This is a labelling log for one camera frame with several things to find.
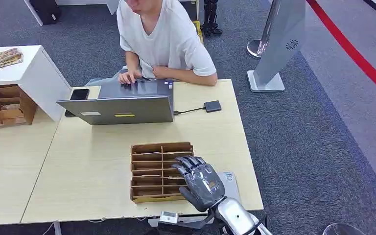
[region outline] cardboard compartment tray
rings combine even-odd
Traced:
[[[186,186],[172,164],[179,156],[193,156],[189,142],[153,143],[131,146],[131,200],[135,203],[184,200],[179,192]]]
[[[37,104],[17,85],[0,85],[0,126],[32,124]]]

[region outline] light wood tabletop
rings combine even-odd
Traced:
[[[56,128],[41,109],[31,126],[0,128],[0,224],[21,222]]]
[[[99,87],[90,87],[89,98]],[[234,173],[241,203],[262,210],[231,80],[215,87],[174,83],[177,111],[219,100],[222,111],[181,114],[172,123],[91,126],[62,117],[22,223],[158,216],[161,211],[199,214],[187,201],[135,204],[130,200],[130,146],[189,141],[217,172]]]

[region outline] yellow sticker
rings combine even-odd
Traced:
[[[124,117],[134,117],[134,114],[115,114],[117,118],[124,118]]]

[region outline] robot hand finger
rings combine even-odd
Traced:
[[[198,202],[195,196],[186,187],[179,187],[179,192],[184,196],[184,198],[189,201],[199,212],[205,212],[207,208]]]
[[[182,176],[184,176],[185,174],[188,173],[188,171],[185,169],[185,167],[183,167],[179,164],[172,164],[171,167],[177,169]]]
[[[206,164],[206,162],[204,161],[204,159],[202,159],[201,157],[195,157],[196,160],[200,163],[200,164]]]
[[[175,158],[175,160],[182,163],[182,165],[187,169],[187,171],[191,171],[191,169],[194,168],[194,166],[191,164],[191,162],[186,157],[177,157],[177,158]]]
[[[194,165],[194,167],[197,167],[198,165],[200,165],[199,161],[197,161],[195,157],[189,156],[188,159]]]

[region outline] laptop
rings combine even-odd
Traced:
[[[98,99],[57,103],[90,125],[173,122],[173,81],[101,86]]]

